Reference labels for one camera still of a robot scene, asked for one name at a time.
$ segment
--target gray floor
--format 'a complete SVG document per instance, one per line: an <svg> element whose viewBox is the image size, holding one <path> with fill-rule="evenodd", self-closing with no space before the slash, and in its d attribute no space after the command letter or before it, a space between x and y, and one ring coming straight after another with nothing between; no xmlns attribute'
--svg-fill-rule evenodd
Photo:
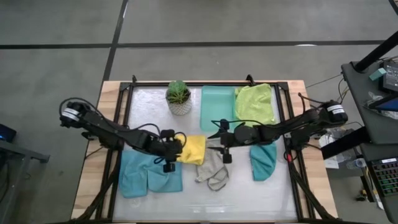
<svg viewBox="0 0 398 224"><path fill-rule="evenodd" d="M1 44L110 43L121 0L0 0ZM398 29L387 0L131 0L119 42L378 40ZM340 73L375 46L119 49L110 80L303 79L307 85ZM87 142L59 127L58 104L70 96L96 103L108 49L0 50L0 123L17 143L51 154L34 163L13 223L67 220ZM390 52L397 55L398 50ZM336 99L340 78L310 87ZM343 103L359 121L351 95ZM340 218L388 223L375 204L353 200L359 179L331 180Z"/></svg>

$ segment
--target blue towel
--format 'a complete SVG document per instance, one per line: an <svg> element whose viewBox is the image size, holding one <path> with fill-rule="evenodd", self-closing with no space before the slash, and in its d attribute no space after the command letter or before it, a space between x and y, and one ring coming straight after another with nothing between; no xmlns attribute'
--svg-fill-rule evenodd
<svg viewBox="0 0 398 224"><path fill-rule="evenodd" d="M254 181L268 179L275 170L276 144L250 147L251 166Z"/></svg>
<svg viewBox="0 0 398 224"><path fill-rule="evenodd" d="M119 174L119 188L125 198L147 195L153 192L182 191L182 165L175 163L175 172L164 173L165 161L154 164L157 157L135 150L122 152Z"/></svg>

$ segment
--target potted plant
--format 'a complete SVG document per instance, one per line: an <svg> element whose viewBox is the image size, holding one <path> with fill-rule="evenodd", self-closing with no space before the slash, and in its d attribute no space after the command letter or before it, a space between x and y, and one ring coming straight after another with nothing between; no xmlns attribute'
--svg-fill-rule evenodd
<svg viewBox="0 0 398 224"><path fill-rule="evenodd" d="M166 101L170 111L176 115L184 115L191 110L191 92L187 85L181 81L172 81L166 91Z"/></svg>

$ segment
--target light green towel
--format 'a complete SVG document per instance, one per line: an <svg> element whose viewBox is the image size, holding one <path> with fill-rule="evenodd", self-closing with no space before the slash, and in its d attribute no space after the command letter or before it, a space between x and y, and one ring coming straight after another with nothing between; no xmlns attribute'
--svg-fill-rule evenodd
<svg viewBox="0 0 398 224"><path fill-rule="evenodd" d="M271 106L271 86L261 84L245 86L235 89L236 117L240 120L251 119L262 124L274 124L274 112ZM254 122L246 122L246 126L253 126Z"/></svg>

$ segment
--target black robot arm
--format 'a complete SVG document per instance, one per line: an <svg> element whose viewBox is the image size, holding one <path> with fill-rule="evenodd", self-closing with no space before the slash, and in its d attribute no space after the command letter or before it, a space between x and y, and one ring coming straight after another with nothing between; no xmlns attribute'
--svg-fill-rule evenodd
<svg viewBox="0 0 398 224"><path fill-rule="evenodd" d="M231 163L232 157L229 153L229 148L231 147L271 144L281 135L288 134L289 145L287 147L291 150L301 150L309 142L312 135L325 134L326 128L342 126L347 120L348 117L343 107L331 100L321 104L318 108L305 111L300 116L274 125L265 125L258 121L246 120L258 123L258 125L249 127L245 126L243 121L227 121L225 119L213 121L219 127L219 130L209 138L220 138L220 144L223 147L211 148L223 154L224 163ZM238 125L233 133L229 133L229 123L232 122L243 123Z"/></svg>
<svg viewBox="0 0 398 224"><path fill-rule="evenodd" d="M101 145L108 149L114 149L120 141L124 141L139 152L164 158L164 172L175 170L171 162L176 161L183 148L182 143L174 138L172 129L159 131L159 134L138 129L143 126L129 129L106 119L88 103L68 102L67 107L60 111L60 120L61 126L83 128L90 135L97 136Z"/></svg>

